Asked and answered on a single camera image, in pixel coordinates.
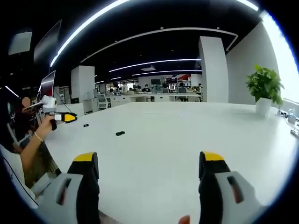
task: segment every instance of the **ceiling light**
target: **ceiling light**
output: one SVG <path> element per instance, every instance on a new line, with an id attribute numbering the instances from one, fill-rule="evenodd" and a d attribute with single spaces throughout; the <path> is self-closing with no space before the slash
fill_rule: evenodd
<path id="1" fill-rule="evenodd" d="M 246 5 L 246 6 L 250 7 L 250 8 L 252 8 L 252 9 L 255 10 L 255 11 L 258 10 L 258 7 L 257 7 L 255 4 L 251 3 L 250 1 L 247 1 L 247 0 L 236 0 L 236 1 L 238 1 L 238 2 L 240 2 L 240 3 L 243 3 L 244 5 Z"/>
<path id="2" fill-rule="evenodd" d="M 14 95 L 16 95 L 17 97 L 19 97 L 17 94 L 14 93 L 14 91 L 12 91 L 11 89 L 9 89 L 9 87 L 6 85 L 5 86 L 9 91 L 11 91 Z"/>
<path id="3" fill-rule="evenodd" d="M 173 71 L 154 71 L 154 72 L 147 72 L 147 73 L 140 73 L 140 74 L 135 74 L 132 76 L 139 76 L 139 75 L 146 75 L 146 74 L 153 74 L 153 73 L 160 73 L 160 72 L 176 72 L 176 71 L 202 71 L 202 70 L 173 70 Z"/>
<path id="4" fill-rule="evenodd" d="M 79 26 L 74 33 L 72 33 L 72 35 L 69 36 L 69 38 L 64 42 L 64 44 L 61 46 L 61 48 L 59 49 L 59 51 L 57 52 L 57 55 L 52 59 L 51 63 L 50 63 L 50 67 L 53 66 L 53 64 L 55 63 L 55 61 L 57 60 L 58 56 L 61 54 L 61 52 L 63 52 L 63 50 L 66 48 L 66 46 L 72 41 L 72 39 L 75 38 L 75 36 L 77 36 L 85 27 L 87 27 L 91 22 L 93 22 L 95 19 L 97 19 L 98 17 L 100 17 L 101 15 L 105 14 L 106 12 L 110 11 L 111 9 L 113 9 L 114 7 L 117 7 L 119 5 L 121 5 L 122 3 L 125 3 L 129 0 L 117 0 L 113 3 L 111 3 L 109 6 L 106 6 L 105 8 L 103 8 L 102 10 L 98 11 L 96 14 L 94 14 L 92 17 L 90 17 L 88 20 L 86 20 L 84 23 L 81 24 L 81 26 Z"/>
<path id="5" fill-rule="evenodd" d="M 130 68 L 130 67 L 134 67 L 134 66 L 144 65 L 144 64 L 154 64 L 154 63 L 160 63 L 160 62 L 179 62 L 179 61 L 201 61 L 201 59 L 174 59 L 174 60 L 163 60 L 163 61 L 156 61 L 156 62 L 146 62 L 146 63 L 142 63 L 142 64 L 134 64 L 134 65 L 122 67 L 119 69 L 114 69 L 109 72 L 126 69 L 126 68 Z"/>

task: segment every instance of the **potted plant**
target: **potted plant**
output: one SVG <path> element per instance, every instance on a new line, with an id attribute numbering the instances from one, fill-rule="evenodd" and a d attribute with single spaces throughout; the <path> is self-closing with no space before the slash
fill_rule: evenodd
<path id="1" fill-rule="evenodd" d="M 256 99 L 256 113 L 267 117 L 272 102 L 282 105 L 280 88 L 284 88 L 284 86 L 280 83 L 279 75 L 274 70 L 262 68 L 257 64 L 255 69 L 255 73 L 247 76 L 246 84 L 250 94 Z"/>

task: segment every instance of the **cable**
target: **cable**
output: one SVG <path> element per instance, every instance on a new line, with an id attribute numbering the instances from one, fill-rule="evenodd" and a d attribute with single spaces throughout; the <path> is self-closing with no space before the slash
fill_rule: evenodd
<path id="1" fill-rule="evenodd" d="M 7 162 L 7 164 L 8 164 L 9 167 L 11 168 L 13 174 L 14 174 L 15 177 L 17 178 L 18 182 L 20 183 L 20 185 L 22 186 L 22 188 L 24 189 L 24 191 L 26 192 L 26 194 L 32 199 L 32 201 L 34 201 L 34 203 L 35 203 L 37 206 L 39 206 L 39 204 L 35 201 L 35 199 L 33 199 L 33 198 L 31 197 L 31 195 L 30 195 L 30 194 L 26 191 L 26 189 L 23 187 L 23 184 L 22 184 L 21 181 L 19 180 L 17 174 L 15 174 L 13 168 L 11 167 L 11 165 L 9 164 L 9 162 L 7 161 L 7 159 L 6 159 L 5 157 L 3 157 L 3 159 Z"/>
<path id="2" fill-rule="evenodd" d="M 60 94 L 57 93 L 56 89 L 54 88 L 54 91 L 56 92 L 56 94 L 59 96 L 60 98 Z"/>

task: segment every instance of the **white sleeve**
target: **white sleeve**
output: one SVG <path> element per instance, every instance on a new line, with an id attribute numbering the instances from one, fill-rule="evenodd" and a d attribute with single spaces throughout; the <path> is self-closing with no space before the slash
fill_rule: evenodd
<path id="1" fill-rule="evenodd" d="M 24 177 L 24 171 L 22 166 L 21 157 L 19 154 L 11 153 L 7 149 L 5 149 L 0 144 L 0 149 L 3 157 L 7 160 L 15 174 L 17 175 L 18 179 L 25 184 L 25 177 Z"/>

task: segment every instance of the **person's hand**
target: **person's hand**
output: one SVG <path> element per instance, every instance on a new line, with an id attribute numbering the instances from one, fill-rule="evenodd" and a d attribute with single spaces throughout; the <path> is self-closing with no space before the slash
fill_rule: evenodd
<path id="1" fill-rule="evenodd" d="M 52 130 L 52 125 L 50 120 L 53 120 L 54 116 L 47 115 L 43 117 L 41 124 L 39 125 L 38 129 L 36 130 L 36 134 L 42 140 L 46 137 L 46 135 Z"/>
<path id="2" fill-rule="evenodd" d="M 188 215 L 188 216 L 182 217 L 179 220 L 178 224 L 190 224 L 190 216 Z"/>

